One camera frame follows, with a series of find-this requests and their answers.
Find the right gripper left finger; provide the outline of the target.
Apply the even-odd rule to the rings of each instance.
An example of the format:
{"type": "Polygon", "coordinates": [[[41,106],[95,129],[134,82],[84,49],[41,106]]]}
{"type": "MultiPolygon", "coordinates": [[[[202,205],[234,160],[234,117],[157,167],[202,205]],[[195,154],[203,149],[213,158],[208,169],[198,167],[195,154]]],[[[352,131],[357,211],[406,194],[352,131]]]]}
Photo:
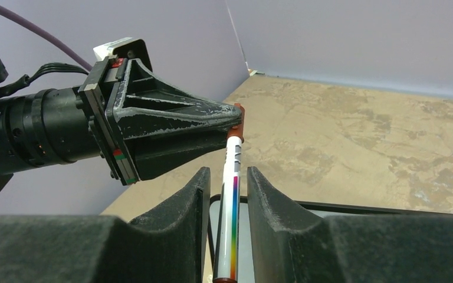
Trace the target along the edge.
{"type": "Polygon", "coordinates": [[[0,215],[0,282],[201,282],[211,172],[125,222],[0,215]]]}

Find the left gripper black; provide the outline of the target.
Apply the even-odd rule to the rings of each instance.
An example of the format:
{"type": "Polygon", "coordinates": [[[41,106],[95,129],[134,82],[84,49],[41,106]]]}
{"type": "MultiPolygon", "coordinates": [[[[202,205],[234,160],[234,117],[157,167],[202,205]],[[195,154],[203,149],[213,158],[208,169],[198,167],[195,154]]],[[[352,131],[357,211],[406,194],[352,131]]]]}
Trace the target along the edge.
{"type": "Polygon", "coordinates": [[[185,92],[140,59],[96,62],[78,98],[100,156],[125,186],[223,149],[228,129],[242,120],[240,108],[185,92]]]}

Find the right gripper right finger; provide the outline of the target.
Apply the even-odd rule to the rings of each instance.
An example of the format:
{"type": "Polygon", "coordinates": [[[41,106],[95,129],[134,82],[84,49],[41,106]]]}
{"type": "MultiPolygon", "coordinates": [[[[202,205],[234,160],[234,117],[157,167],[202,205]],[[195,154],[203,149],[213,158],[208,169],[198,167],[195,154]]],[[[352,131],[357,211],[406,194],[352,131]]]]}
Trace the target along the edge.
{"type": "Polygon", "coordinates": [[[453,282],[453,214],[321,217],[247,170],[256,282],[453,282]]]}

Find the small black-framed whiteboard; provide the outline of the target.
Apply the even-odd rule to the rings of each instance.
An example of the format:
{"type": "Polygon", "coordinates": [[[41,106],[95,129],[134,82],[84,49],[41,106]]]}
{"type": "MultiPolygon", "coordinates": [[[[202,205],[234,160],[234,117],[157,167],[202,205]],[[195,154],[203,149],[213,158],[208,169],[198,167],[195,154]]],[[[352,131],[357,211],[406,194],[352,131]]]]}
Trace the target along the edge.
{"type": "MultiPolygon", "coordinates": [[[[220,195],[213,195],[210,198],[209,205],[209,223],[208,223],[208,249],[209,263],[211,264],[211,273],[204,276],[208,282],[212,282],[214,273],[215,247],[217,238],[217,229],[219,223],[219,206],[220,195]]],[[[418,210],[392,209],[392,208],[375,208],[370,206],[342,205],[332,203],[318,203],[298,200],[296,201],[301,207],[311,213],[326,218],[337,215],[431,215],[431,216],[448,216],[449,213],[427,212],[418,210]]],[[[241,248],[241,260],[239,274],[244,282],[254,282],[254,264],[252,263],[252,252],[250,249],[250,236],[243,236],[239,247],[241,248]]]]}

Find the white marker rainbow stripe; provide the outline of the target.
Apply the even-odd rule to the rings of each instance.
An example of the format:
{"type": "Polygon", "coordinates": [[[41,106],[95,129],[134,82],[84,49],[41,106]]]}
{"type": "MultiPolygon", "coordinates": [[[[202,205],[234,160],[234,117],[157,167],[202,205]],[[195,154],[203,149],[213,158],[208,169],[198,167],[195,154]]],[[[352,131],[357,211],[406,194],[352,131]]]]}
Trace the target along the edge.
{"type": "Polygon", "coordinates": [[[227,139],[215,244],[213,282],[238,281],[241,150],[242,140],[240,137],[231,136],[227,139]]]}

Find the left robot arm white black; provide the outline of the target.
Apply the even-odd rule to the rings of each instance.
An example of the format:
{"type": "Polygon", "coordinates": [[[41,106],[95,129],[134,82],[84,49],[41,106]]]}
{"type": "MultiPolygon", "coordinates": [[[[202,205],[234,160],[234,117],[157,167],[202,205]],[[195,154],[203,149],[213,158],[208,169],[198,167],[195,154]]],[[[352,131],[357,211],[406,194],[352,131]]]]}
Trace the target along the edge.
{"type": "Polygon", "coordinates": [[[222,149],[241,128],[240,106],[189,94],[153,73],[146,44],[126,37],[94,49],[85,81],[16,96],[51,73],[84,73],[52,62],[4,84],[0,59],[0,192],[17,172],[102,157],[123,185],[154,179],[222,149]]]}

